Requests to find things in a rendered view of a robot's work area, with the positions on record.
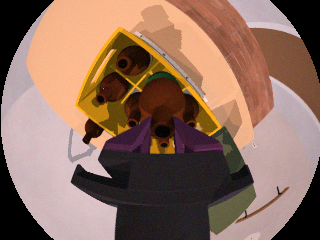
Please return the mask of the yellow bottle crate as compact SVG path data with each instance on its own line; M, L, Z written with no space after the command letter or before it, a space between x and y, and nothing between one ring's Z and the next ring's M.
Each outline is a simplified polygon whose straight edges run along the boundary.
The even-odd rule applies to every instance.
M89 117L92 121L98 124L100 127L105 129L107 132L109 132L113 136L116 136L121 132L124 132L130 129L126 123L128 120L128 117L124 112L124 105L129 95L131 94L131 92L135 89L135 87L138 90L142 91L143 86L145 85L145 82L150 75L159 71L165 71L172 74L177 79L182 91L184 91L185 89L188 89L191 92L191 94L194 96L194 98L197 99L196 101L198 102L198 105L199 105L199 114L195 120L197 122L197 125L200 125L201 127L200 131L211 136L216 131L221 129L222 127L214 117L214 114L212 113L212 111L208 109L209 107L203 101L201 96L199 94L198 94L199 96L196 94L197 91L190 86L190 83L181 74L178 74L177 73L178 71L173 69L174 67L171 66L171 64L168 61L167 63L165 61L166 59L164 59L162 55L160 57L160 54L158 54L157 51L154 51L155 49L153 48L151 49L151 46L148 46L148 44L146 44L145 41L143 40L141 41L141 40L142 39L130 33L129 31L121 27L118 27L117 30L111 35L111 37L104 44L104 46L96 56L95 60L93 61L83 81L75 106L81 112L83 112L87 117ZM143 47L146 51L148 51L153 56L153 60L151 65L143 73L136 76L127 76L125 74L122 74L122 72L120 72L116 68L116 61L119 53L124 48L132 45ZM104 59L106 58L106 56L109 54L111 50L113 50L113 52L110 54L110 56L102 66L94 82L91 83L96 72L101 66L102 62L104 61ZM152 65L154 66L152 67ZM95 97L100 92L99 88L100 88L100 83L102 79L106 75L114 71L119 73L122 77L124 77L127 81L129 81L134 87L132 86L130 90L127 92L128 94L127 95L125 94L126 97L124 96L125 97L125 98L123 97L124 99L122 98L121 100L116 102L107 101L104 105L97 104ZM152 143L151 143L150 153L155 153L155 154L175 153L175 149L173 145L173 142L174 142L173 137L169 139L168 148L160 148L158 145L159 140L153 137L151 138L151 140L152 140Z

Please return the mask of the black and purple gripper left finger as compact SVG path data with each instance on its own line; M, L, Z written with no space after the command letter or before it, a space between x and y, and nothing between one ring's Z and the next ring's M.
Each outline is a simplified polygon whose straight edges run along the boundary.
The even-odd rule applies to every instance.
M105 141L102 149L131 151L132 153L150 153L152 138L150 133L151 120L152 116L149 116L138 125L108 139Z

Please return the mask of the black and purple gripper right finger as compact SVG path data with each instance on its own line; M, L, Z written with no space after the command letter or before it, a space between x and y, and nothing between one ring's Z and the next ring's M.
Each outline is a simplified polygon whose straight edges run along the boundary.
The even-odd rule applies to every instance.
M187 125L176 116L173 117L173 120L175 127L175 134L173 135L175 153L195 153L217 150L224 152L220 141Z

